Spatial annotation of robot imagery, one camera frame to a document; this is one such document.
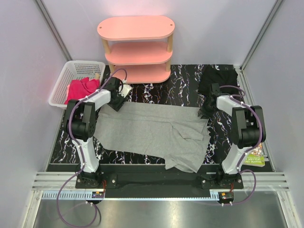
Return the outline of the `red t-shirt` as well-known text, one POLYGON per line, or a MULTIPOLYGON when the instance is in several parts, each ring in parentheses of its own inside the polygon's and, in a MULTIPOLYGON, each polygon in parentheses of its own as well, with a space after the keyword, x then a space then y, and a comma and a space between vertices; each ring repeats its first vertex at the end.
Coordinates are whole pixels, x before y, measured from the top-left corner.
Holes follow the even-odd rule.
POLYGON ((83 79, 75 79, 70 83, 68 99, 65 100, 64 104, 66 105, 69 100, 79 100, 89 96, 99 87, 99 79, 90 79, 85 77, 83 79))

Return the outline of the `pink three-tier shelf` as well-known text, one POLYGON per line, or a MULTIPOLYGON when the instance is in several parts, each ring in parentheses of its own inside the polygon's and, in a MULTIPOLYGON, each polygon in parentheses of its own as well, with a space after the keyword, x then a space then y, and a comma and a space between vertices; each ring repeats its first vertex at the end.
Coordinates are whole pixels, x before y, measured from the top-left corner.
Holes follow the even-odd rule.
POLYGON ((162 83, 171 75, 175 24, 166 16, 124 16, 97 27, 110 71, 129 84, 162 83))

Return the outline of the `pink t-shirt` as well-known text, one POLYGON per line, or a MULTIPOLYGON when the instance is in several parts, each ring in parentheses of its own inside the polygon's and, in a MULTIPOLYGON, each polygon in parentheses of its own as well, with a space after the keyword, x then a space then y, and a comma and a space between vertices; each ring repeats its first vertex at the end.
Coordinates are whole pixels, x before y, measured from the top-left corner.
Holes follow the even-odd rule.
POLYGON ((70 84, 68 84, 66 87, 66 100, 68 99, 69 88, 70 88, 70 84))

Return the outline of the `black t-shirt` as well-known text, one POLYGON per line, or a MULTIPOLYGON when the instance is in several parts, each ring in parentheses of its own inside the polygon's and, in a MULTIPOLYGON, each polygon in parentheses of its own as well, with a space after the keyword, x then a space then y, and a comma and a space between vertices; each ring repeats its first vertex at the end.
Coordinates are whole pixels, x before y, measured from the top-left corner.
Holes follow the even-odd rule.
POLYGON ((211 65, 207 65, 202 70, 198 93, 207 96, 210 86, 215 83, 219 84, 219 86, 238 87, 237 78, 238 74, 234 69, 217 70, 211 65))

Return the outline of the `green treehouse book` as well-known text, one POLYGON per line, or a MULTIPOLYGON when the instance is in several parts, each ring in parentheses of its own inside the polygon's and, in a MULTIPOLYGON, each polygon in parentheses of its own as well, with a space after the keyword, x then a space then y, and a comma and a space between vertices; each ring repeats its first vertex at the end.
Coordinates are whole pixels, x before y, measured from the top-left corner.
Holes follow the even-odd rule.
POLYGON ((264 152, 261 143, 255 149, 250 151, 243 164, 256 167, 265 166, 264 152))

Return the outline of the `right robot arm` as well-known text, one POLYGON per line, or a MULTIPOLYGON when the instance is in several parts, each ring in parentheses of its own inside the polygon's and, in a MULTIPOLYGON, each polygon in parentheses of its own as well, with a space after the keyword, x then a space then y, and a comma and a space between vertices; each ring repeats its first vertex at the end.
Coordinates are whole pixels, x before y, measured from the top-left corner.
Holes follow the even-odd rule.
POLYGON ((211 84, 206 101, 198 111, 198 117, 202 119, 211 118, 217 111, 225 112, 231 119, 232 146, 221 163, 222 173, 215 177, 220 188, 232 184, 231 175, 240 173, 249 153, 266 139, 262 107, 250 106, 237 100, 234 95, 223 93, 221 89, 224 87, 217 83, 211 84))

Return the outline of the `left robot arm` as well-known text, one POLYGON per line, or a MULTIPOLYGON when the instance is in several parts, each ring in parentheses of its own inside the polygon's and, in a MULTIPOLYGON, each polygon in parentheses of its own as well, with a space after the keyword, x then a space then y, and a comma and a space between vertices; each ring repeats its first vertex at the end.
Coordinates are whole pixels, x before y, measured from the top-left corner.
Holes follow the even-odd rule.
POLYGON ((94 89, 90 94, 81 98, 70 98, 67 101, 66 132, 76 146, 81 172, 88 173, 86 183, 92 188, 98 188, 103 181, 102 175, 96 172, 99 161, 93 146, 97 120, 96 111, 104 105, 119 111, 131 90, 130 85, 112 77, 107 79, 101 88, 94 89))

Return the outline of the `white plastic basket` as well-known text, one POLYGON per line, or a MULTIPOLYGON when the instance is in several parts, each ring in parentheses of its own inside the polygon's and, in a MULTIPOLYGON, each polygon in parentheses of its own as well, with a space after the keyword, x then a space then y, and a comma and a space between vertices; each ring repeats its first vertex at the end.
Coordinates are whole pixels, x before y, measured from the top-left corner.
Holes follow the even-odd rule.
POLYGON ((94 79, 95 74, 98 73, 100 75, 99 81, 101 84, 104 71, 105 63, 103 62, 85 60, 66 62, 49 97, 49 105, 66 109, 67 106, 64 103, 67 98, 67 86, 70 85, 72 80, 81 80, 86 77, 94 79))

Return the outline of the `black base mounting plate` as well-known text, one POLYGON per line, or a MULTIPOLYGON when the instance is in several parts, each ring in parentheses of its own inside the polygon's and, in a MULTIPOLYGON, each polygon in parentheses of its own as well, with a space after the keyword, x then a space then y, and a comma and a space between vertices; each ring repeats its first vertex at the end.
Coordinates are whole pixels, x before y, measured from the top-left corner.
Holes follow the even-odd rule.
POLYGON ((210 197, 210 190, 243 189, 239 174, 228 176, 218 164, 203 164, 197 172, 166 170, 163 164, 100 165, 96 174, 78 175, 77 189, 105 189, 106 199, 173 199, 210 197))

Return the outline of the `grey t-shirt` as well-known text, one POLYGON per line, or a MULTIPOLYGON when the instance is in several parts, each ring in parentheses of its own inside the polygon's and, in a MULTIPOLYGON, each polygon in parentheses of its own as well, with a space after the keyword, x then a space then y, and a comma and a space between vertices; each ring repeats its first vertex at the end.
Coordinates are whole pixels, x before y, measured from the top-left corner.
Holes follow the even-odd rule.
POLYGON ((107 150, 165 160, 165 168, 197 173, 210 136, 199 108, 126 102, 119 111, 100 109, 94 137, 107 150))

